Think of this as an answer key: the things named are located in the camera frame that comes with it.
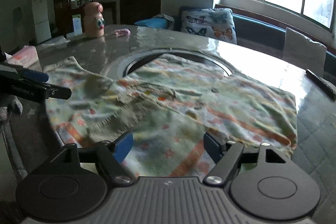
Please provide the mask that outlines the floral green patterned garment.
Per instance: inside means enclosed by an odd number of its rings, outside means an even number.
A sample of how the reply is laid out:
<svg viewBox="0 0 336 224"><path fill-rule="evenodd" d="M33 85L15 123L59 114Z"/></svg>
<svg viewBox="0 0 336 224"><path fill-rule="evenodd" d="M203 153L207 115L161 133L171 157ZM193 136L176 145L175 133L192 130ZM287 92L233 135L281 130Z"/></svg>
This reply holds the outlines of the floral green patterned garment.
<svg viewBox="0 0 336 224"><path fill-rule="evenodd" d="M297 147L294 95L241 73L163 59L111 80L72 56L45 72L72 91L68 100L46 101L60 140L88 148L130 132L133 147L122 163L136 176L203 178L214 166L203 147L206 132L246 147L269 143L286 156Z"/></svg>

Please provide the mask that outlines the pink tissue pack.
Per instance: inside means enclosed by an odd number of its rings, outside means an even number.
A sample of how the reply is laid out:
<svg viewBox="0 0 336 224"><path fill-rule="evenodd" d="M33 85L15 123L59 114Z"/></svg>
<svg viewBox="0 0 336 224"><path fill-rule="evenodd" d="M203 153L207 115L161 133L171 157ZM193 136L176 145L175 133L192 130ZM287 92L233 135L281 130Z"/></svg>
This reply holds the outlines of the pink tissue pack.
<svg viewBox="0 0 336 224"><path fill-rule="evenodd" d="M24 46L7 59L9 64L19 65L24 68L29 68L38 61L39 57L35 46Z"/></svg>

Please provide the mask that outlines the round recessed table hob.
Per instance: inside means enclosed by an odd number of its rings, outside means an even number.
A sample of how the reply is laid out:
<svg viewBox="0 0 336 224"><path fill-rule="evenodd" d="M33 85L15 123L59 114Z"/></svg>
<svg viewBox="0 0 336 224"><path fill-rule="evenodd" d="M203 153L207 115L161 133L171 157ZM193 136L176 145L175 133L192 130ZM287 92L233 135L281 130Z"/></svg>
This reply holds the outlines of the round recessed table hob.
<svg viewBox="0 0 336 224"><path fill-rule="evenodd" d="M178 48L153 48L149 50L137 50L117 58L108 64L101 74L110 79L118 80L148 63L163 59L177 64L206 65L212 69L221 70L225 76L230 76L238 71L228 61L208 52Z"/></svg>

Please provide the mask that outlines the white refrigerator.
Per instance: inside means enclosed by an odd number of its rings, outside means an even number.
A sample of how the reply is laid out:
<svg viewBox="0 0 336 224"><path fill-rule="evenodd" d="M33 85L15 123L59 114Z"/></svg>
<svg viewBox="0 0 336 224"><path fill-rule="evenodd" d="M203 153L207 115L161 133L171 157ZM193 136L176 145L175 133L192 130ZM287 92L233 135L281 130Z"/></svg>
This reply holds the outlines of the white refrigerator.
<svg viewBox="0 0 336 224"><path fill-rule="evenodd" d="M47 0L32 0L35 36L37 44L51 38Z"/></svg>

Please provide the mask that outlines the pink cartoon face bottle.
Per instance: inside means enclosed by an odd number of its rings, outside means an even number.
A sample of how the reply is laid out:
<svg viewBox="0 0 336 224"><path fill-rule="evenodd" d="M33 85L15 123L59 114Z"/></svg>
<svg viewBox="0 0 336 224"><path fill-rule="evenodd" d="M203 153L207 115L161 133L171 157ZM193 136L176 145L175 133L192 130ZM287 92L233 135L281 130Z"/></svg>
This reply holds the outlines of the pink cartoon face bottle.
<svg viewBox="0 0 336 224"><path fill-rule="evenodd" d="M89 38L99 38L104 35L105 20L103 6L99 2L89 2L84 6L84 34Z"/></svg>

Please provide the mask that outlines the small pink object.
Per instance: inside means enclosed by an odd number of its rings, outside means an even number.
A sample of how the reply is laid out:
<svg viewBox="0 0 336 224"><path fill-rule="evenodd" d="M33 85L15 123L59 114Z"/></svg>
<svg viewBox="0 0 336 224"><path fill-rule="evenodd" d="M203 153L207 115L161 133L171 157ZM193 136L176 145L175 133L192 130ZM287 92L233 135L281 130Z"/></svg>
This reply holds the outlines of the small pink object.
<svg viewBox="0 0 336 224"><path fill-rule="evenodd" d="M129 36L131 34L130 30L127 28L117 29L112 32L112 37L120 38L124 36Z"/></svg>

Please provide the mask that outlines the teal window bench sofa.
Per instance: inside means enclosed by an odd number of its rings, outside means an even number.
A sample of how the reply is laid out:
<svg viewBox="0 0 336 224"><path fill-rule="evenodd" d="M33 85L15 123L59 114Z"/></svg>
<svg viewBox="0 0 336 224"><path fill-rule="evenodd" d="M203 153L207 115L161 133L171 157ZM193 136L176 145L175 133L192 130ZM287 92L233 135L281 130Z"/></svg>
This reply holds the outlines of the teal window bench sofa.
<svg viewBox="0 0 336 224"><path fill-rule="evenodd" d="M276 52L274 56L280 58L284 49L285 29L287 27L295 29L294 27L253 12L236 8L230 9L233 12L237 40L244 39L263 45L266 49L272 48ZM335 77L335 49L310 34L302 33L327 47L324 72L328 77Z"/></svg>

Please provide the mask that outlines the butterfly print pillow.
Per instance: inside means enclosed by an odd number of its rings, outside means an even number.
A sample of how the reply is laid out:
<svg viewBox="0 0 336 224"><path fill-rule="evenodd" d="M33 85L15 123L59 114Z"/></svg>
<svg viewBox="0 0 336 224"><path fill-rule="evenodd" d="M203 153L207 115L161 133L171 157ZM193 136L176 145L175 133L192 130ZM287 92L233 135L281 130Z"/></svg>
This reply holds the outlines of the butterfly print pillow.
<svg viewBox="0 0 336 224"><path fill-rule="evenodd" d="M181 31L237 44L233 12L228 8L185 10Z"/></svg>

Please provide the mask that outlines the black remote control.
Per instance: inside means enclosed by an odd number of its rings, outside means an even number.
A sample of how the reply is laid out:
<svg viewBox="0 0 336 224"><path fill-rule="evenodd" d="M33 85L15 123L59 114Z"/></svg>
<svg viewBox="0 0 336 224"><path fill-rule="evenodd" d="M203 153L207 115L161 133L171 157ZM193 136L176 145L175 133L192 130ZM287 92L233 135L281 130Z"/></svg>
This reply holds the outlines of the black remote control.
<svg viewBox="0 0 336 224"><path fill-rule="evenodd" d="M306 77L310 79L325 95L327 95L332 101L335 101L335 91L327 84L321 77L317 76L311 70L306 70Z"/></svg>

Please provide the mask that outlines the blue folded blanket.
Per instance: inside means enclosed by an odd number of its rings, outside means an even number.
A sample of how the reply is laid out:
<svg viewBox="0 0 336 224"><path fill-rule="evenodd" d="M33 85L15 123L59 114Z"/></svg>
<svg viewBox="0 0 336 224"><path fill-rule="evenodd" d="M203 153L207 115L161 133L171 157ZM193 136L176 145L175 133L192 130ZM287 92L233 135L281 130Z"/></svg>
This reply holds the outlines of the blue folded blanket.
<svg viewBox="0 0 336 224"><path fill-rule="evenodd" d="M139 20L134 23L136 26L161 28L164 30L173 30L175 19L166 14L158 14L150 19Z"/></svg>

